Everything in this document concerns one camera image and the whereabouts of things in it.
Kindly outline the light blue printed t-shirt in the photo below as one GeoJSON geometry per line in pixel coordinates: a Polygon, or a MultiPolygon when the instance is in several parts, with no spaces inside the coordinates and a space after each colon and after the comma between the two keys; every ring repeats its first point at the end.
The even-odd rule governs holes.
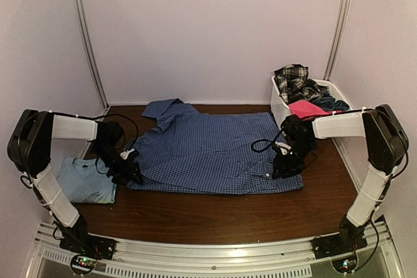
{"type": "Polygon", "coordinates": [[[117,185],[101,159],[66,158],[57,181],[71,203],[113,204],[117,185]]]}

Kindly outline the blue dotted shirt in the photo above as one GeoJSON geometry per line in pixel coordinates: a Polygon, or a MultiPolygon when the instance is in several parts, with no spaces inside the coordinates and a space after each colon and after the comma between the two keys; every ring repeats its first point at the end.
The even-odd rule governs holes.
{"type": "Polygon", "coordinates": [[[275,152],[261,148],[262,139],[284,138],[271,113],[216,115],[199,112],[179,99],[151,102],[143,117],[156,127],[133,147],[143,177],[134,190],[174,193],[258,195],[304,187],[301,175],[273,179],[275,152]]]}

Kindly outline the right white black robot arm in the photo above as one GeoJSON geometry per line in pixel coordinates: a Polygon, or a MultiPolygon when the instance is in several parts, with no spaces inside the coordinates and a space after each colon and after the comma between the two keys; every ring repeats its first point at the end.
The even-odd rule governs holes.
{"type": "Polygon", "coordinates": [[[366,140],[368,168],[356,199],[339,224],[334,247],[340,253],[349,252],[371,222],[377,207],[384,200],[391,180],[400,175],[398,167],[408,160],[409,140],[392,108],[379,105],[325,116],[286,117],[280,133],[287,144],[273,142],[276,155],[273,178],[290,178],[306,169],[307,155],[317,146],[317,140],[338,137],[361,137],[366,140]]]}

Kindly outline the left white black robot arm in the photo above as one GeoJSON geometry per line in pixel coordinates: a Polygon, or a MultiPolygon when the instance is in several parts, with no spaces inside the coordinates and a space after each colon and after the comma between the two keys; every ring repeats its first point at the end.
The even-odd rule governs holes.
{"type": "Polygon", "coordinates": [[[130,148],[116,149],[124,130],[118,122],[104,122],[101,117],[79,117],[53,111],[26,109],[8,142],[7,154],[22,173],[27,187],[32,189],[41,204],[63,230],[69,245],[86,255],[94,247],[87,232],[85,218],[64,195],[51,167],[51,142],[54,139],[82,140],[92,144],[93,153],[108,168],[106,175],[116,184],[142,184],[139,153],[130,148]]]}

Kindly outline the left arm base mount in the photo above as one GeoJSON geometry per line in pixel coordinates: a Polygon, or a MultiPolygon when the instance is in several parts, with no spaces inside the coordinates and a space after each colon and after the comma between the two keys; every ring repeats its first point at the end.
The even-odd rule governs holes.
{"type": "Polygon", "coordinates": [[[99,260],[112,260],[116,248],[116,241],[99,236],[87,236],[87,243],[64,236],[59,247],[75,253],[69,261],[70,269],[76,275],[88,275],[98,265],[99,260]]]}

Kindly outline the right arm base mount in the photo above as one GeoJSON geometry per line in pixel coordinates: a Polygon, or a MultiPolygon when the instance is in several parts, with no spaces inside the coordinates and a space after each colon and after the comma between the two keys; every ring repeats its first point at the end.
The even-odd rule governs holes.
{"type": "Polygon", "coordinates": [[[358,250],[367,247],[365,238],[343,243],[339,234],[318,235],[311,240],[315,259],[329,258],[333,269],[343,275],[354,273],[359,265],[358,250]]]}

